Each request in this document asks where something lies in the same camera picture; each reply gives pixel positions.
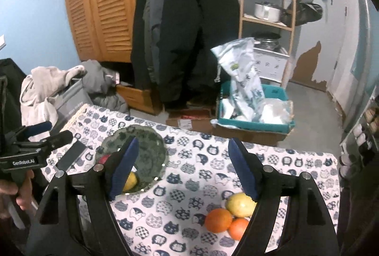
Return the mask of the person's left hand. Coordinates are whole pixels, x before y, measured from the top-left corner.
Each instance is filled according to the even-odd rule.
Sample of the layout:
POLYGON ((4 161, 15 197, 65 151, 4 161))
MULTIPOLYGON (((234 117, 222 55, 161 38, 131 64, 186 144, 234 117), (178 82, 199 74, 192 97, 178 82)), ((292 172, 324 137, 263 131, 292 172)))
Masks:
POLYGON ((32 179, 34 172, 26 171, 23 184, 18 187, 16 183, 1 179, 1 194, 16 196, 16 203, 23 210, 29 210, 32 205, 32 179))

